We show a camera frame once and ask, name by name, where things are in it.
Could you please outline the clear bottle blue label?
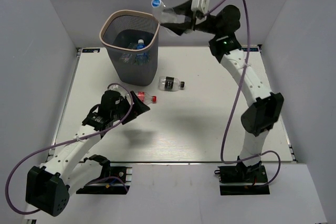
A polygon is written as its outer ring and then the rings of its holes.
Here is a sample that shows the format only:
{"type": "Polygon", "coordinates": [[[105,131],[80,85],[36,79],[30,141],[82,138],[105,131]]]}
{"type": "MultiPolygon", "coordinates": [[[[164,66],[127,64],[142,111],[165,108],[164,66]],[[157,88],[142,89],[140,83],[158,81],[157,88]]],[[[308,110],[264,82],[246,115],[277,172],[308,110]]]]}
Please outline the clear bottle blue label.
{"type": "MultiPolygon", "coordinates": [[[[128,48],[133,49],[133,50],[143,49],[143,48],[145,48],[144,40],[139,39],[137,43],[132,42],[128,45],[128,48]]],[[[133,65],[136,65],[136,66],[144,65],[144,64],[148,63],[149,59],[150,59],[149,54],[147,52],[138,53],[138,54],[133,55],[133,56],[134,56],[133,65]]]]}

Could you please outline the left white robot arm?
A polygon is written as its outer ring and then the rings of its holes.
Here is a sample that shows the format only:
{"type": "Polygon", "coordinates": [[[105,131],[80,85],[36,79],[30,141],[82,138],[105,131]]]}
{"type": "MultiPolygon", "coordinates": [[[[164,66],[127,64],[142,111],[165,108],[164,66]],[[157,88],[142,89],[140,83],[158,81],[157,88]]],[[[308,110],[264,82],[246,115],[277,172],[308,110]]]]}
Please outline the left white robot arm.
{"type": "Polygon", "coordinates": [[[113,126],[126,124],[150,110],[131,91],[123,96],[119,91],[107,90],[99,104],[94,105],[79,128],[73,143],[64,147],[49,161],[32,167],[27,174],[28,204],[51,215],[59,215],[69,198],[90,182],[104,182],[111,176],[110,160],[90,154],[113,126]]]}

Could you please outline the white bottle blue orange label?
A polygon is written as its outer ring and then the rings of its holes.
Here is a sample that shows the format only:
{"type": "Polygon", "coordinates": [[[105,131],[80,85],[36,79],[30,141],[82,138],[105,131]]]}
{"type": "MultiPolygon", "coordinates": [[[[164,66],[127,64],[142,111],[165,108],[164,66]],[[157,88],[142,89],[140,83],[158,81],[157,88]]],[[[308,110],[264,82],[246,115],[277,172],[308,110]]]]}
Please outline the white bottle blue orange label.
{"type": "Polygon", "coordinates": [[[126,63],[132,65],[134,63],[134,56],[130,53],[123,53],[122,56],[119,58],[121,63],[126,63]]]}

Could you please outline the clear bottle red label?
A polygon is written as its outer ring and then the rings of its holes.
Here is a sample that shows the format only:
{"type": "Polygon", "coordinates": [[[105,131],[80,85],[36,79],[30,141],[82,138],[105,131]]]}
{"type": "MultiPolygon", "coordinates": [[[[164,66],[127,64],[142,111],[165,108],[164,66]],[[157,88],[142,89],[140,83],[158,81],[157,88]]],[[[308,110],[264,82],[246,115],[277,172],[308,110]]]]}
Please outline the clear bottle red label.
{"type": "Polygon", "coordinates": [[[157,97],[154,95],[150,95],[144,91],[138,91],[135,92],[135,94],[141,100],[141,102],[143,102],[146,105],[156,103],[157,97]]]}

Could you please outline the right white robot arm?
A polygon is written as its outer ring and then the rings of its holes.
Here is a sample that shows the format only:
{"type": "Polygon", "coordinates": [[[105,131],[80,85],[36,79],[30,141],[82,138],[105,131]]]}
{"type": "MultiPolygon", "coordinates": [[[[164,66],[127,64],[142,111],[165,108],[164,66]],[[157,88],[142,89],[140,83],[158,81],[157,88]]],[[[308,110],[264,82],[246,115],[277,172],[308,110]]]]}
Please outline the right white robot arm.
{"type": "Polygon", "coordinates": [[[278,121],[284,97],[273,93],[262,83],[249,65],[249,52],[243,52],[235,32],[240,28],[240,10],[234,5],[225,6],[218,14],[211,15],[209,0],[188,0],[169,8],[161,0],[153,0],[152,12],[160,25],[174,34],[200,31],[212,34],[209,49],[216,60],[230,73],[238,85],[231,114],[234,113],[238,97],[242,94],[247,110],[241,115],[245,129],[242,150],[235,161],[243,163],[237,168],[238,177],[247,182],[256,175],[255,167],[261,165],[265,139],[278,121]]]}

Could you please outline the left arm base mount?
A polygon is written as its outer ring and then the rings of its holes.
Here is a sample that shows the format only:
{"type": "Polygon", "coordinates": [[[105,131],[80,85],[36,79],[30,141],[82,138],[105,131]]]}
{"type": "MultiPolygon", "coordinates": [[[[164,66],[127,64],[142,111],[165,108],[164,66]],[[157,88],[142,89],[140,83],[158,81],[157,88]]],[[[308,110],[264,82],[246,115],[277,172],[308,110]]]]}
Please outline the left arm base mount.
{"type": "Polygon", "coordinates": [[[126,195],[131,186],[132,167],[112,164],[101,175],[76,191],[77,195],[126,195]]]}

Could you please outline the clear bottle white cap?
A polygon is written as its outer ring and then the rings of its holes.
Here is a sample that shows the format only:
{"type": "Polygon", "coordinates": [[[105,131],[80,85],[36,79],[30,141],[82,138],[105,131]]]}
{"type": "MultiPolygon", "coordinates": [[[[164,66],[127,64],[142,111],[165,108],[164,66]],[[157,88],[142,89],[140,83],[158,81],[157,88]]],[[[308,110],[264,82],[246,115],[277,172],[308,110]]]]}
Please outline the clear bottle white cap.
{"type": "Polygon", "coordinates": [[[185,16],[177,15],[172,8],[167,7],[162,0],[151,0],[152,15],[162,25],[163,23],[183,23],[185,16]]]}

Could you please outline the clear bottle black label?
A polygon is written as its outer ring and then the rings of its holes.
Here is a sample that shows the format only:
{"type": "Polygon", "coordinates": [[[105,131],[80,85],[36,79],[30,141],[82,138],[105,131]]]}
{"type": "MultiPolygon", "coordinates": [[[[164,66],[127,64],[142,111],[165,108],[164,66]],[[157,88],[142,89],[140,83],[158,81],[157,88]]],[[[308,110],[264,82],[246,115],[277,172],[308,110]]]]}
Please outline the clear bottle black label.
{"type": "Polygon", "coordinates": [[[175,77],[161,76],[159,77],[158,87],[162,91],[178,91],[184,90],[185,82],[175,77]]]}

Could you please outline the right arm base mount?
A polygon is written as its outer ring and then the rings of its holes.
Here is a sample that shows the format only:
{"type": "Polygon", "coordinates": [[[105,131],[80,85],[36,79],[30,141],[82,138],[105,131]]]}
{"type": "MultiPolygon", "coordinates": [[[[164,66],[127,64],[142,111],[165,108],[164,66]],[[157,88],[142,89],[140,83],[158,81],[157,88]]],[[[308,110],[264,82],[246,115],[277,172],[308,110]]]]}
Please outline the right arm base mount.
{"type": "Polygon", "coordinates": [[[246,167],[243,162],[219,166],[214,174],[219,178],[221,196],[270,194],[266,169],[261,162],[252,168],[246,167]]]}

